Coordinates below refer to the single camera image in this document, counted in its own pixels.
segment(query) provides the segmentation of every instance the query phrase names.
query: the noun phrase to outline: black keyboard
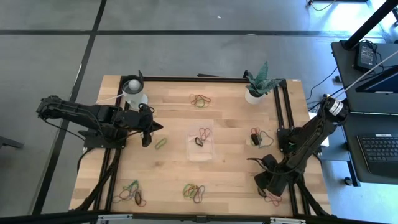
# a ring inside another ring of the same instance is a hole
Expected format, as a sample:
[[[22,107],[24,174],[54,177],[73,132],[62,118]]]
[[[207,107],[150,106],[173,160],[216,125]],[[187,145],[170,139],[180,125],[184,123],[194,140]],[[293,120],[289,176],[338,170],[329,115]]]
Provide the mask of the black keyboard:
[[[398,177],[398,134],[357,136],[372,174]]]

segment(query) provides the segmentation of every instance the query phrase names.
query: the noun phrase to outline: clear plastic container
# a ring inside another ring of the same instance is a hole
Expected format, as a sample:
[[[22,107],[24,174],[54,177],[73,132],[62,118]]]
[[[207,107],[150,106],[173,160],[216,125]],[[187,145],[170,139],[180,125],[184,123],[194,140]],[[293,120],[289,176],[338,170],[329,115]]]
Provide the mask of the clear plastic container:
[[[203,146],[195,142],[195,138],[201,140]],[[210,161],[214,158],[213,124],[197,124],[187,131],[187,158],[193,162]]]

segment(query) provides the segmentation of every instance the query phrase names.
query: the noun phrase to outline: white cable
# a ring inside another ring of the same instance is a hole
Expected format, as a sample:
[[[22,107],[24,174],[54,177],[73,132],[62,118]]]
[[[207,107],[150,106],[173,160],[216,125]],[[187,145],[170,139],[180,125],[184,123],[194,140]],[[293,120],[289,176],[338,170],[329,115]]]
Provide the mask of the white cable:
[[[329,5],[327,5],[327,6],[324,7],[323,9],[317,9],[317,8],[313,5],[313,3],[311,3],[311,6],[314,8],[314,10],[320,12],[320,11],[322,11],[322,10],[327,9],[329,6],[331,6],[333,3],[335,3],[335,1],[336,1],[336,0],[333,0]]]
[[[99,103],[99,102],[102,102],[102,101],[106,101],[106,100],[112,100],[112,99],[115,99],[115,98],[120,97],[120,96],[123,96],[123,94],[120,94],[118,96],[114,96],[114,97],[111,97],[111,98],[108,98],[108,99],[105,99],[105,100],[98,100],[96,103]]]
[[[363,74],[361,77],[359,77],[355,82],[353,82],[347,89],[345,89],[342,93],[340,93],[338,96],[335,98],[337,99],[339,96],[341,96],[343,93],[345,93],[347,90],[349,90],[351,87],[353,87],[357,82],[359,82],[363,77],[365,77],[367,74],[371,73],[374,69],[376,69],[378,66],[380,66],[382,63],[384,63],[386,60],[389,60],[392,56],[398,54],[398,50],[394,52],[392,55],[388,56],[386,59],[382,60],[380,63],[378,63],[375,67],[367,71],[365,74]]]

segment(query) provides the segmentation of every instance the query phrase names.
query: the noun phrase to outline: concrete floor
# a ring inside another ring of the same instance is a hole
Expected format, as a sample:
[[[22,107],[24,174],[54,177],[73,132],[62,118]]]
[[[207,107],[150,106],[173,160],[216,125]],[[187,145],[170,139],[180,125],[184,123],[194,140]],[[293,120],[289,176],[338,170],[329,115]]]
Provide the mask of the concrete floor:
[[[128,75],[140,69],[144,75],[241,77],[246,69],[256,73],[266,60],[270,77],[302,79],[308,96],[311,87],[336,67],[330,43],[346,39],[340,32],[354,32],[380,5],[371,3],[339,2],[317,12],[305,7],[304,0],[108,0],[100,30],[323,31],[328,37],[97,36],[77,102],[95,102],[103,75]],[[317,3],[317,7],[326,4]],[[99,6],[100,1],[94,0],[0,0],[0,30],[91,30]],[[393,38],[395,29],[383,21],[373,29],[372,41],[384,41],[377,35],[381,27]],[[69,97],[87,41],[86,35],[0,35],[0,135],[25,142],[23,150],[0,150],[2,217],[30,213],[56,135],[55,128],[37,119],[35,110],[40,98]],[[328,80],[314,89],[312,99],[339,88]],[[69,129],[80,127],[71,124]],[[44,213],[68,210],[81,149],[81,141],[67,134]],[[345,186],[341,183],[349,175],[345,162],[324,162],[323,173],[332,211],[338,217],[397,222],[398,186]]]

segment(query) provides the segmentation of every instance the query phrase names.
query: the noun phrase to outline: wooden table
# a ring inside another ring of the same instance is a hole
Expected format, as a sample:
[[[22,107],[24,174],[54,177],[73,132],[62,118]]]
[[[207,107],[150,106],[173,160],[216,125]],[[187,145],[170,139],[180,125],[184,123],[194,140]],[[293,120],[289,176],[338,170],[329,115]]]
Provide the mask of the wooden table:
[[[120,76],[105,75],[98,100],[116,96]],[[289,98],[296,126],[309,120],[302,83],[287,80]],[[208,214],[208,215],[278,215],[291,216],[289,191],[286,187],[281,204],[275,207],[257,193],[254,176],[262,172],[257,163],[248,157],[262,158],[273,154],[281,161],[276,130],[279,127],[274,93],[268,94],[259,105],[250,105],[244,99],[245,83],[212,82],[145,82],[144,93],[149,105],[155,108],[154,120],[164,126],[156,131],[152,144],[143,148],[139,135],[127,140],[122,150],[114,195],[122,186],[138,180],[145,207],[138,207],[134,200],[112,204],[113,212]],[[280,100],[284,121],[287,121],[282,90]],[[207,108],[190,104],[190,94],[202,94],[211,98]],[[101,104],[115,104],[115,99]],[[216,157],[208,162],[190,162],[187,159],[186,131],[193,124],[212,123]],[[270,147],[259,149],[251,146],[251,128],[260,127],[275,139]],[[167,138],[167,144],[156,150],[157,141]],[[70,208],[79,206],[98,181],[104,149],[94,149],[82,160],[73,191]],[[309,191],[327,212],[330,212],[328,195],[322,169],[316,158],[311,157],[305,170]],[[205,185],[202,203],[195,204],[182,195],[186,184]],[[100,208],[108,186],[103,190]],[[300,191],[296,187],[297,203],[303,213]]]

